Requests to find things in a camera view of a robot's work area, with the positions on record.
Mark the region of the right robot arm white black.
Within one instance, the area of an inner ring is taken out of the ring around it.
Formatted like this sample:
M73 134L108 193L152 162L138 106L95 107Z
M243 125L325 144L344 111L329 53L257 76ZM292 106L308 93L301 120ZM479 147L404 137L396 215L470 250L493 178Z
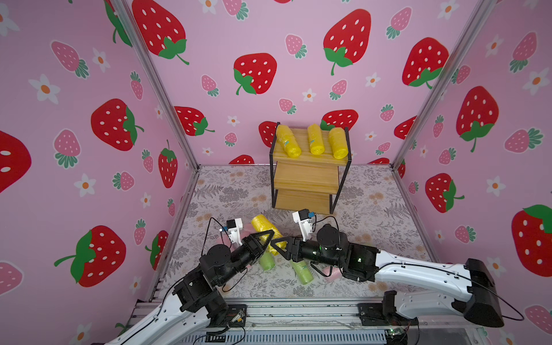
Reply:
M505 324L496 284L480 260L469 258L464 264L412 260L352 243L329 224L314 240L280 237L270 244L288 261L308 260L313 268L319 264L336 267L342 277L358 283L401 283L424 289L419 296L392 294L388 311L405 319L455 315L484 327L501 328Z

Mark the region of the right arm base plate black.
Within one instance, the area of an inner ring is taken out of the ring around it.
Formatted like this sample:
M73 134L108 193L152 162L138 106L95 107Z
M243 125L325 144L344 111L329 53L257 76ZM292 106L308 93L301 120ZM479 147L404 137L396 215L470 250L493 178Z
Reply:
M362 326L418 326L418 319L409 319L399 315L394 308L382 303L360 303L357 305Z

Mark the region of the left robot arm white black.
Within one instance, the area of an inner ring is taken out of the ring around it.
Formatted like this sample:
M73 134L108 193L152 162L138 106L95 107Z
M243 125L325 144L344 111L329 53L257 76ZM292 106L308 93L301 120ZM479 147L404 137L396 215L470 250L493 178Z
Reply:
M235 250L223 244L211 247L159 306L109 343L176 344L211 323L222 322L229 306L219 289L259 260L274 235L272 229L251 234Z

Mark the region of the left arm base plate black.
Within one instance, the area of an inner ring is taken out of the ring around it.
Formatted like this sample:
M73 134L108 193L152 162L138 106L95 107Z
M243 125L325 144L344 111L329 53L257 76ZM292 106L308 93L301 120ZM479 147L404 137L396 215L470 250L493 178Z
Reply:
M217 311L211 319L209 328L239 328L245 326L247 320L247 304L230 304Z

